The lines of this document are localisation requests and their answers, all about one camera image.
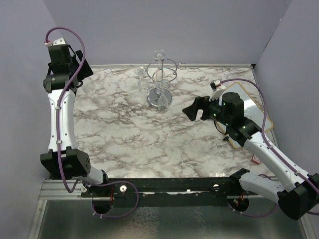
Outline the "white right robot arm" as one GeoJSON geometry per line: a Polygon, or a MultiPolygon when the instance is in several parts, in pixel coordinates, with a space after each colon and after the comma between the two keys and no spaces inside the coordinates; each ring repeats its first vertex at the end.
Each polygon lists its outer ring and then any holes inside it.
{"type": "Polygon", "coordinates": [[[244,115],[244,101],[237,93],[228,92],[220,99],[196,97],[192,105],[182,111],[194,121],[198,110],[201,120],[214,120],[226,127],[228,136],[250,151],[277,177],[273,182],[246,170],[229,182],[235,195],[244,191],[259,194],[275,202],[284,214],[300,219],[319,203],[319,175],[309,174],[294,164],[271,143],[261,128],[244,115]]]}

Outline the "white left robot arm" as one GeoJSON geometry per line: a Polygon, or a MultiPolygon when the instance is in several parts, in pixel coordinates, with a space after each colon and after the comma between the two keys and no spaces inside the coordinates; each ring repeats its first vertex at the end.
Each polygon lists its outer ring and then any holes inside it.
{"type": "Polygon", "coordinates": [[[54,179],[80,179],[93,184],[98,196],[110,191],[107,175],[91,165],[89,155],[78,149],[74,132],[74,104],[77,89],[93,71],[81,50],[73,51],[67,43],[46,43],[50,56],[48,73],[43,81],[51,114],[51,137],[48,152],[40,162],[54,179]]]}

